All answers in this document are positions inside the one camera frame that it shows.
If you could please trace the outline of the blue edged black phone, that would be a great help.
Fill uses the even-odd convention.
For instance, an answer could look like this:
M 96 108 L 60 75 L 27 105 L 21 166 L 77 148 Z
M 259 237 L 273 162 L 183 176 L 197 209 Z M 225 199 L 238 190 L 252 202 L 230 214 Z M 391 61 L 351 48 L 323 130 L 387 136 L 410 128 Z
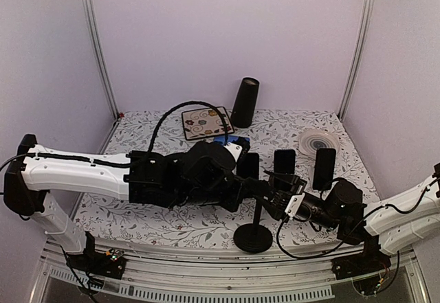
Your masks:
M 280 174 L 294 174 L 296 165 L 296 151 L 294 149 L 278 149 L 274 151 L 274 172 Z

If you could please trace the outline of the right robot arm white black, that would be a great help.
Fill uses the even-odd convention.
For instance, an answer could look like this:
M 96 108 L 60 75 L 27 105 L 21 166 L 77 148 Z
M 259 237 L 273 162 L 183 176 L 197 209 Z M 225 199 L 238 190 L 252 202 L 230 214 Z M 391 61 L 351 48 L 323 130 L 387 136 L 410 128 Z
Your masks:
M 401 248 L 439 230 L 439 166 L 424 181 L 391 198 L 365 203 L 363 193 L 350 181 L 337 178 L 326 197 L 317 197 L 295 183 L 292 192 L 281 192 L 283 202 L 270 201 L 266 209 L 272 218 L 286 224 L 290 220 L 311 222 L 327 230 L 337 230 L 341 243 L 373 246 L 359 253 L 355 266 L 371 272 Z

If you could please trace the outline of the black tall phone holder stand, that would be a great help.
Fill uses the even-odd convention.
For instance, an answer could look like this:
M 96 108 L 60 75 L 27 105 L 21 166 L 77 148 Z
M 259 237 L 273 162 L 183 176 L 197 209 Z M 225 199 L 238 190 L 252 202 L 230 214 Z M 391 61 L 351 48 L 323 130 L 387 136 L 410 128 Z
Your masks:
M 261 204 L 263 194 L 260 192 L 262 184 L 258 179 L 248 178 L 241 187 L 245 193 L 250 193 L 255 199 L 254 216 L 251 223 L 241 225 L 235 230 L 233 241 L 236 247 L 250 254 L 267 251 L 273 242 L 271 231 L 260 224 L 263 209 Z

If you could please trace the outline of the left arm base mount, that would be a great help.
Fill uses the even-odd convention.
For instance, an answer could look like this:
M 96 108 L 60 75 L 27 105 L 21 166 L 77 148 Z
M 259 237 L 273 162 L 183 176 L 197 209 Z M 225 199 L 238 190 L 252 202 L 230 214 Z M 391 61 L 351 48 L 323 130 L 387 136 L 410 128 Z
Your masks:
M 67 266 L 84 271 L 87 275 L 97 275 L 121 280 L 127 260 L 124 251 L 110 248 L 106 252 L 96 251 L 96 240 L 85 232 L 85 248 L 81 254 L 67 254 Z

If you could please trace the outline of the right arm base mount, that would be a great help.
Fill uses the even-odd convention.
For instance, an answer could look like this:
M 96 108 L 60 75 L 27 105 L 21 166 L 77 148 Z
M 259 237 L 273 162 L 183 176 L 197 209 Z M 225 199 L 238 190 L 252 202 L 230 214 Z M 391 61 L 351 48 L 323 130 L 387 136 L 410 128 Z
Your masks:
M 385 271 L 391 267 L 391 258 L 380 251 L 379 236 L 364 241 L 363 250 L 358 254 L 334 258 L 332 272 L 337 280 Z

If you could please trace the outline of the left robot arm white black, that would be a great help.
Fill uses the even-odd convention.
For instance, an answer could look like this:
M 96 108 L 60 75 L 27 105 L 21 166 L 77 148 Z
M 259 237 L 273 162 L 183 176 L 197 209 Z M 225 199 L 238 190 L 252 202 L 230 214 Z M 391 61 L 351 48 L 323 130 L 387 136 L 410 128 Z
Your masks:
M 246 198 L 272 193 L 268 182 L 242 177 L 249 144 L 197 142 L 184 153 L 132 151 L 114 155 L 75 155 L 46 148 L 26 135 L 2 169 L 3 201 L 14 213 L 36 221 L 87 271 L 102 266 L 94 238 L 79 229 L 57 204 L 51 190 L 87 192 L 130 203 L 172 208 L 213 204 L 235 212 Z

